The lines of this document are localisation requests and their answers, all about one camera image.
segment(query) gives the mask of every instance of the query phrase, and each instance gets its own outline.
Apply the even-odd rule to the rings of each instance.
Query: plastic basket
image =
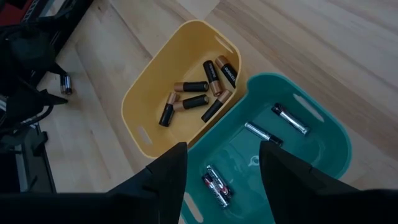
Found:
[[[238,72],[234,89],[216,68],[224,89],[233,92],[229,100],[204,123],[201,116],[215,101],[209,90],[208,106],[176,112],[168,128],[160,126],[159,118],[174,83],[207,81],[203,62],[214,61],[220,55]],[[130,87],[123,99],[122,117],[142,153],[156,158],[178,142],[192,146],[245,94],[246,81],[238,49],[206,22],[188,21],[178,28]],[[199,94],[202,93],[181,93],[180,99]]]
[[[274,103],[284,105],[311,131],[304,136],[278,117],[271,111]],[[262,139],[244,127],[247,121],[281,138],[283,149],[331,177],[341,177],[348,168],[351,144],[339,122],[285,77],[271,73],[257,75],[248,81],[245,97],[188,152],[186,193],[200,212],[202,223],[274,222],[259,168]],[[201,179],[209,164],[234,192],[225,210]],[[182,215],[188,224],[199,223],[186,202]]]

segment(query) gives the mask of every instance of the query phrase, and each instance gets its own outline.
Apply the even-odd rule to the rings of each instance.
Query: copper-top battery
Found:
[[[183,101],[178,101],[173,104],[173,108],[175,111],[183,111],[191,108],[195,108],[197,106],[207,105],[209,103],[209,98],[202,94],[200,96],[195,96]]]
[[[211,60],[207,60],[205,63],[203,63],[203,68],[205,69],[213,96],[219,96],[223,92],[223,89],[221,87],[220,79],[218,78],[213,62]]]
[[[178,100],[178,95],[176,93],[169,94],[166,105],[164,106],[162,116],[160,117],[159,121],[160,125],[165,127],[168,127],[170,125],[170,122],[174,114],[173,103],[175,103],[177,100]]]
[[[214,101],[214,103],[210,106],[210,108],[205,112],[205,114],[201,117],[204,122],[210,120],[210,118],[217,113],[217,111],[224,105],[224,103],[230,98],[232,93],[229,90],[225,90],[218,98]]]
[[[236,77],[238,76],[238,73],[236,72],[234,67],[232,67],[232,65],[230,64],[228,59],[225,56],[221,55],[218,58],[216,58],[216,64],[220,68],[220,70],[223,72],[226,79],[228,79],[230,84],[233,86],[233,88],[235,88],[236,87],[235,81],[236,81]]]
[[[206,92],[207,90],[209,90],[209,84],[206,81],[174,83],[176,92]]]

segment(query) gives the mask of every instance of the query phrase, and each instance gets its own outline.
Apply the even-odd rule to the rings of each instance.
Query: aa battery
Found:
[[[210,106],[210,108],[205,112],[205,114],[201,117],[204,122],[210,120],[210,118],[217,113],[217,111],[224,105],[224,103],[228,100],[228,98],[232,95],[232,93],[228,90],[225,90],[223,94],[221,94],[217,100]]]
[[[215,170],[214,167],[211,165],[206,166],[207,173],[209,173],[210,177],[214,180],[214,182],[217,184],[218,189],[220,192],[226,197],[227,199],[231,199],[232,197],[232,192],[228,188],[228,186],[225,184],[221,176],[218,174],[218,172]]]
[[[200,96],[195,96],[183,101],[178,101],[173,104],[173,108],[175,111],[183,111],[191,108],[195,108],[197,106],[207,105],[209,103],[209,98],[203,94]]]
[[[267,131],[263,130],[259,126],[246,122],[244,124],[244,127],[247,128],[250,132],[255,134],[256,136],[259,136],[260,138],[266,140],[266,141],[272,141],[273,143],[277,144],[278,146],[282,146],[283,141],[279,139],[277,136],[268,133]]]
[[[291,115],[286,108],[284,108],[280,103],[276,103],[271,109],[275,114],[279,115],[291,126],[293,126],[297,131],[300,131],[303,135],[306,135],[310,128],[301,123],[297,118]]]
[[[211,193],[214,195],[221,208],[226,208],[229,205],[229,203],[226,201],[221,192],[218,190],[210,174],[205,174],[202,177],[202,180],[204,181],[206,186],[210,189]]]
[[[62,94],[72,94],[72,81],[69,75],[60,75],[60,88]]]
[[[159,121],[160,125],[165,127],[168,127],[170,125],[170,122],[174,114],[173,103],[175,103],[177,100],[178,100],[178,95],[176,93],[169,94],[166,105],[164,106],[162,116],[160,117]]]
[[[218,78],[213,62],[211,60],[207,60],[205,63],[203,63],[203,68],[205,69],[213,96],[219,96],[223,92],[223,89],[221,87],[220,79]]]
[[[236,81],[236,76],[238,73],[236,70],[232,67],[230,62],[225,56],[219,56],[216,58],[216,64],[217,66],[221,69],[225,77],[228,79],[230,84],[235,88],[235,81]]]
[[[206,81],[174,83],[176,92],[206,92],[207,90],[209,90],[209,84]]]

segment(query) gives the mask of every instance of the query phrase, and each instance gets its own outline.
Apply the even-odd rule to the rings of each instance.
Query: teal plastic bin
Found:
[[[311,131],[304,136],[271,111],[275,103]],[[351,160],[351,144],[344,128],[287,78],[262,73],[248,81],[248,92],[188,152],[186,193],[200,215],[187,203],[182,217],[194,223],[273,223],[259,169],[261,139],[244,128],[250,121],[284,141],[283,149],[334,178],[341,177]],[[213,165],[234,192],[229,207],[221,209],[202,182],[206,165]]]

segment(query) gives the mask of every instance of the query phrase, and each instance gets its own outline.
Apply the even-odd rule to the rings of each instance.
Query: yellow plastic bin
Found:
[[[224,55],[238,73],[234,89],[219,68],[224,89],[233,94],[207,122],[201,116],[215,101],[209,90],[209,105],[175,112],[168,128],[159,125],[167,97],[175,82],[207,81],[203,62]],[[182,24],[149,62],[124,96],[122,117],[144,155],[156,158],[178,142],[194,145],[246,92],[247,76],[242,71],[239,50],[205,21]],[[180,100],[203,93],[178,93]]]

